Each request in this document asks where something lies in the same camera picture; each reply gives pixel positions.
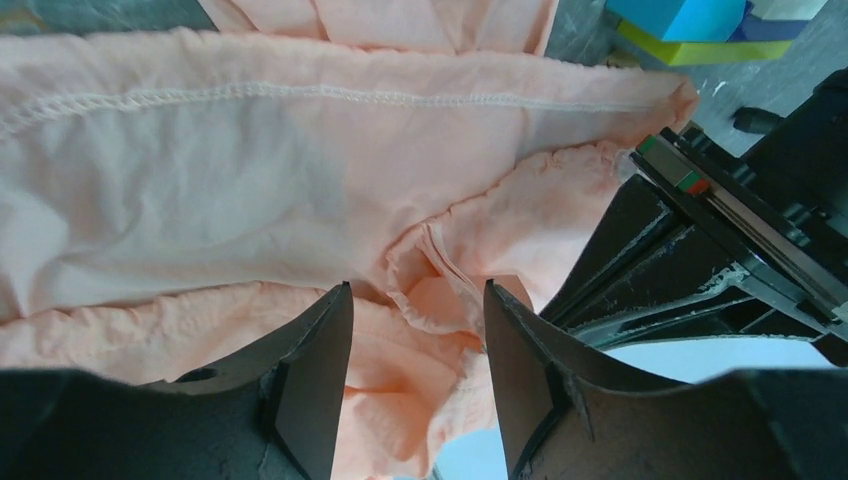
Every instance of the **wrinkled fabric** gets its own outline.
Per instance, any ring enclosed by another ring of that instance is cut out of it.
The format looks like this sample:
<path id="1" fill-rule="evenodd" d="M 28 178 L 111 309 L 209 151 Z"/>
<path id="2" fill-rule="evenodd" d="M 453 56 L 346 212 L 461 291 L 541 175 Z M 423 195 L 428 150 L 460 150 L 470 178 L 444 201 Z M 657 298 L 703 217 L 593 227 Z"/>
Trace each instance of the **wrinkled fabric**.
<path id="1" fill-rule="evenodd" d="M 360 48 L 542 55 L 559 0 L 200 0 L 222 32 Z"/>
<path id="2" fill-rule="evenodd" d="M 483 282 L 543 307 L 621 150 L 696 102 L 673 74 L 490 52 L 0 44 L 0 366 L 174 380 L 349 280 L 341 479 L 424 476 L 493 424 Z"/>

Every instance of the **gray floor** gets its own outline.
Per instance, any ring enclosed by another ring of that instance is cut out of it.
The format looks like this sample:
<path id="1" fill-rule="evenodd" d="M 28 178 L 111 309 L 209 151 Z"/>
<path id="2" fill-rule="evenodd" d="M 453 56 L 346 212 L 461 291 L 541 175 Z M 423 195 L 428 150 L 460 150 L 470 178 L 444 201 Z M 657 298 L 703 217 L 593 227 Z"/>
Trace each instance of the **gray floor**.
<path id="1" fill-rule="evenodd" d="M 662 63 L 617 37 L 617 18 L 603 0 L 561 0 L 546 55 L 595 65 L 613 46 L 637 54 L 648 69 Z M 38 34 L 168 30 L 186 26 L 213 30 L 197 0 L 0 0 L 0 32 Z M 695 115 L 707 133 L 731 153 L 741 154 L 759 138 L 734 130 L 730 116 L 741 106 L 788 114 L 822 79 L 848 67 L 848 1 L 830 0 L 787 54 L 772 61 L 680 67 L 702 95 Z"/>

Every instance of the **seam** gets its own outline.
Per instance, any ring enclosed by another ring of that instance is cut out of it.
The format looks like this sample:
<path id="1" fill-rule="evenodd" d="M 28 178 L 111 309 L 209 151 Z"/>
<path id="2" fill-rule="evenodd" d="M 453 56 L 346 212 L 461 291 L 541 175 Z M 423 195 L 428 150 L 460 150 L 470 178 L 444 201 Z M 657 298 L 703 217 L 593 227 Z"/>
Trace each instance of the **seam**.
<path id="1" fill-rule="evenodd" d="M 286 86 L 265 82 L 231 83 L 203 89 L 136 90 L 116 95 L 76 94 L 27 102 L 0 115 L 0 142 L 40 123 L 100 110 L 132 112 L 146 108 L 240 98 L 331 98 L 397 107 L 517 107 L 562 112 L 646 111 L 646 104 L 559 103 L 511 93 L 422 96 L 401 92 L 367 92 L 329 85 Z"/>

